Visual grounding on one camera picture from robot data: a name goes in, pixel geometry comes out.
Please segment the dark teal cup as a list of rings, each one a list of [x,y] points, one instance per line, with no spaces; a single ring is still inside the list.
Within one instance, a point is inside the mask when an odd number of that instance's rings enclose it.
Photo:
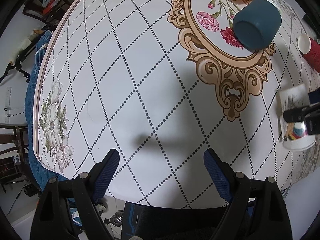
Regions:
[[[233,20],[234,35],[250,51],[267,48],[280,26],[279,10],[266,0],[253,0]]]

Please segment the black wooden chair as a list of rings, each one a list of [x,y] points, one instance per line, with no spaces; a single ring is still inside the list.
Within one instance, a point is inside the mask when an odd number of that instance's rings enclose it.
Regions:
[[[69,0],[27,0],[22,13],[55,28],[70,6]]]

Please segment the floral patterned tablecloth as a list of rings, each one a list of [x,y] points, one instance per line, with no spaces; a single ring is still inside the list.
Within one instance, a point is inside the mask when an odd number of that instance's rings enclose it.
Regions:
[[[319,167],[319,143],[284,148],[278,94],[314,90],[319,74],[298,50],[300,17],[277,2],[277,34],[251,52],[232,32],[247,0],[75,0],[37,79],[36,160],[73,179],[114,148],[107,195],[183,209],[225,205],[203,163],[208,148],[281,189],[304,179]]]

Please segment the white printed paper cup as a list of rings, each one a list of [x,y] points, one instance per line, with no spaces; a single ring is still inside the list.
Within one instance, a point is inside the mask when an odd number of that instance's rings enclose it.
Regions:
[[[279,117],[281,128],[281,141],[284,148],[291,151],[303,151],[311,148],[316,142],[315,135],[308,135],[304,121],[295,121],[293,113],[284,114],[285,111],[295,110],[310,105],[307,88],[304,84],[282,90],[279,93],[281,115]]]

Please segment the red paper cup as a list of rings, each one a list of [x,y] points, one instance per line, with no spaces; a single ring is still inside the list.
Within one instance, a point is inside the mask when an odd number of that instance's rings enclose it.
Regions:
[[[300,34],[297,46],[310,67],[320,73],[320,47],[319,44],[306,34]]]

